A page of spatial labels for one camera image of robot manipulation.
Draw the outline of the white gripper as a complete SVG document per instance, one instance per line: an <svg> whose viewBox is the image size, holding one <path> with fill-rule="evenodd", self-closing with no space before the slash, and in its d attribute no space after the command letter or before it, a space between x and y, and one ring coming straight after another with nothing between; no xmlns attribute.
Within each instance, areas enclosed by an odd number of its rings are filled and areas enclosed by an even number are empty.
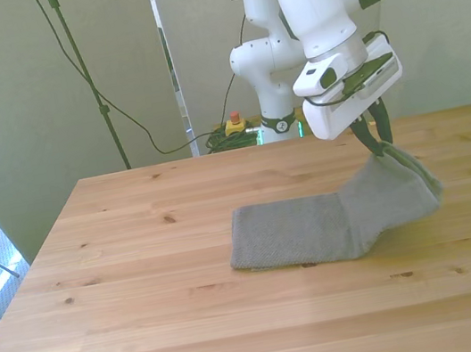
<svg viewBox="0 0 471 352"><path fill-rule="evenodd" d="M344 82L337 82L321 95L305 97L303 114L313 135L322 140L334 140L347 127L366 148L377 157L383 157L380 142L370 133L368 123L359 118L370 107L376 123L377 134L383 142L393 143L389 114L381 98L401 76L399 61L388 62L365 80L360 90L343 94Z"/></svg>

